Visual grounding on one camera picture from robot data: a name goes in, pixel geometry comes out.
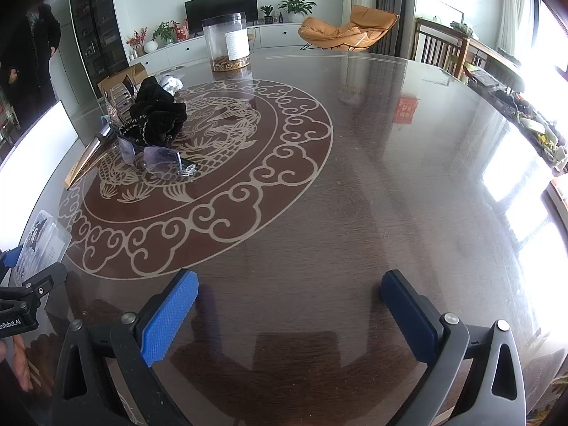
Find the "left hand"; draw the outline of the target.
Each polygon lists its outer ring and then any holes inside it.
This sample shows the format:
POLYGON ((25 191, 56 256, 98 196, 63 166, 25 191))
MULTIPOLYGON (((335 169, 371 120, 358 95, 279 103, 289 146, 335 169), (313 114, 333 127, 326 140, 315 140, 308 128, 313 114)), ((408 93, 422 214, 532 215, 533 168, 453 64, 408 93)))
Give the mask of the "left hand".
MULTIPOLYGON (((0 340, 0 362, 4 362, 8 354, 8 345, 5 339, 0 340)), ((20 388, 25 392, 33 389, 30 366, 25 352, 25 343, 22 335, 12 336, 12 371, 15 374, 20 388)))

